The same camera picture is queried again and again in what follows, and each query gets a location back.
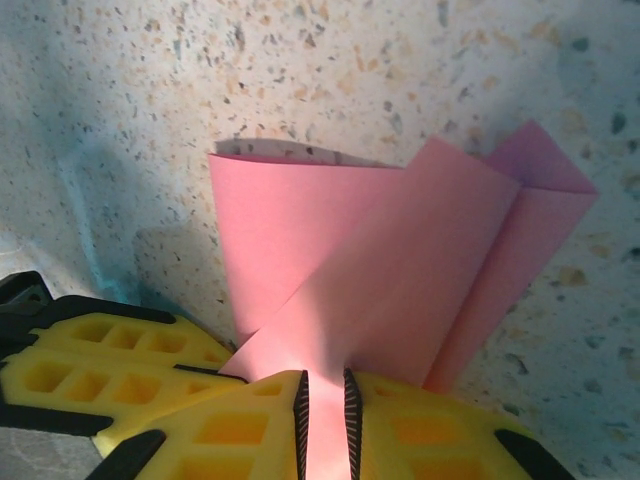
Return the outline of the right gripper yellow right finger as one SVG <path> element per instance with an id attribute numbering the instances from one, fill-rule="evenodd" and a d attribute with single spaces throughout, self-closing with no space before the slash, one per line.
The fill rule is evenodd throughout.
<path id="1" fill-rule="evenodd" d="M 344 372 L 354 479 L 569 479 L 512 419 L 371 373 Z"/>

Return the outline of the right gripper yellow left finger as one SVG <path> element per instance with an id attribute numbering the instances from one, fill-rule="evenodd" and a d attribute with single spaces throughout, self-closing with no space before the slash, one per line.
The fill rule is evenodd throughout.
<path id="1" fill-rule="evenodd" d="M 303 479 L 309 379 L 283 371 L 160 417 L 120 443 L 95 479 Z"/>

